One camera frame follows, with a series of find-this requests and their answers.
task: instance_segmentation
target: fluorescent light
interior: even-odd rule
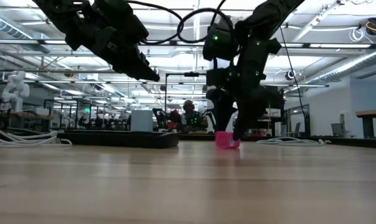
[[[289,84],[262,84],[262,85],[264,85],[264,86],[285,86],[285,87],[289,86]]]
[[[301,47],[303,47],[303,44],[289,44],[289,43],[287,43],[287,44],[283,44],[282,47],[288,47],[288,48],[301,48]]]
[[[115,92],[115,89],[112,87],[112,86],[109,86],[107,84],[102,84],[102,87],[106,90],[106,91],[109,91],[111,93],[114,93]]]
[[[40,80],[39,83],[70,83],[70,81]]]
[[[38,78],[40,78],[39,76],[37,76],[37,75],[33,75],[33,74],[31,74],[31,73],[26,73],[26,76],[25,76],[26,78],[29,78],[29,79],[38,79]]]
[[[75,91],[75,90],[65,90],[65,91],[67,91],[68,93],[73,94],[73,95],[82,95],[83,94],[82,92]]]
[[[299,87],[327,87],[327,85],[308,85],[308,84],[299,84]]]
[[[50,89],[53,89],[53,90],[59,90],[58,87],[55,87],[55,86],[50,85],[50,84],[43,83],[43,86],[46,86],[46,87],[48,87],[48,88],[50,88]]]
[[[329,48],[329,49],[350,49],[350,48],[369,48],[370,44],[310,44],[312,48]]]
[[[65,106],[63,107],[63,109],[70,109],[70,106],[65,105]]]
[[[44,40],[46,44],[54,44],[54,45],[66,45],[64,40]]]
[[[40,22],[23,22],[21,24],[24,25],[24,26],[32,26],[32,25],[46,24],[46,22],[44,22],[44,21],[40,21]]]
[[[118,110],[125,110],[126,108],[123,107],[123,106],[113,106],[115,109],[118,109]]]
[[[75,81],[75,83],[102,84],[106,82],[105,81]]]

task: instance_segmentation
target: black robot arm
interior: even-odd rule
[[[81,45],[129,77],[159,81],[137,45],[148,35],[124,0],[33,0],[74,50]]]
[[[276,54],[281,48],[276,39],[270,38],[302,2],[304,0],[268,0],[251,16],[237,22],[233,35],[225,28],[228,21],[220,20],[209,29],[204,45],[205,59],[233,61],[239,54],[236,65],[207,71],[207,85],[216,87],[207,92],[207,98],[214,103],[218,131],[227,127],[234,101],[239,109],[233,135],[237,140],[265,113],[270,102],[283,100],[280,94],[260,86],[260,81],[266,78],[263,71],[268,54]]]

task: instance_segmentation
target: red object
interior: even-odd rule
[[[232,139],[233,133],[226,131],[217,131],[215,133],[215,145],[222,149],[236,149],[240,145],[240,140]]]

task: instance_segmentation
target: wooden tabletop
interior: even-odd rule
[[[376,224],[376,149],[0,148],[0,223]]]
[[[357,111],[357,112],[355,112],[355,114],[359,118],[366,117],[366,116],[376,118],[376,110]]]

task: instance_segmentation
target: cable bundle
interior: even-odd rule
[[[276,144],[280,146],[324,146],[325,142],[320,139],[318,141],[313,140],[306,140],[306,139],[298,139],[298,138],[292,138],[292,137],[279,137],[279,138],[273,138],[268,140],[259,140],[256,142],[257,144]]]
[[[71,146],[72,142],[68,139],[60,139],[61,142],[67,142],[68,144],[60,144],[57,142],[58,132],[52,131],[48,134],[40,134],[35,136],[16,136],[14,134],[5,133],[0,130],[0,134],[8,138],[10,141],[0,139],[0,147],[36,147],[36,146]]]

